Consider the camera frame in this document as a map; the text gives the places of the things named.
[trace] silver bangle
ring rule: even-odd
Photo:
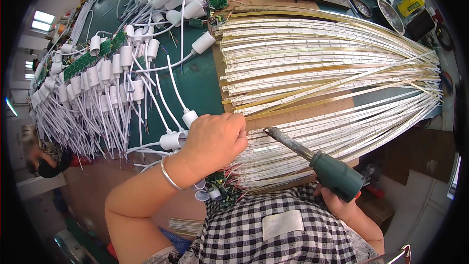
[[[163,174],[165,175],[166,179],[169,181],[170,184],[173,185],[173,187],[175,187],[176,189],[178,189],[179,191],[184,191],[185,189],[176,185],[173,180],[169,177],[169,175],[167,174],[166,170],[165,170],[165,167],[163,166],[163,161],[165,160],[165,157],[162,157],[161,158],[161,171],[163,172]]]

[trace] led strip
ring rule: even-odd
[[[324,11],[280,14],[233,14],[215,31],[221,36],[218,45],[226,63],[221,88],[230,95],[223,103],[248,115],[247,120],[384,88],[414,88],[377,102],[278,125],[312,151],[350,161],[401,134],[438,106],[439,62],[433,50],[354,17]],[[329,21],[285,17],[289,14]],[[363,87],[367,88],[284,107]],[[310,175],[311,171],[298,173],[308,167],[306,160],[262,129],[248,132],[247,137],[249,146],[230,165],[240,186],[259,189]]]

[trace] checkered shirt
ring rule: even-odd
[[[339,219],[313,197],[316,184],[244,196],[233,207],[210,200],[202,234],[182,256],[199,263],[355,263],[350,237]],[[300,210],[304,230],[262,240],[262,218]]]

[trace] metal bowl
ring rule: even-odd
[[[386,26],[392,28],[399,34],[404,35],[404,24],[402,23],[399,14],[397,14],[397,11],[386,0],[378,0],[378,8],[387,21]]]

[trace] blue basket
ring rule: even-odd
[[[180,237],[179,235],[176,235],[172,232],[167,231],[164,228],[160,228],[160,231],[173,243],[174,247],[182,254],[189,248],[189,246],[192,244],[191,241]]]

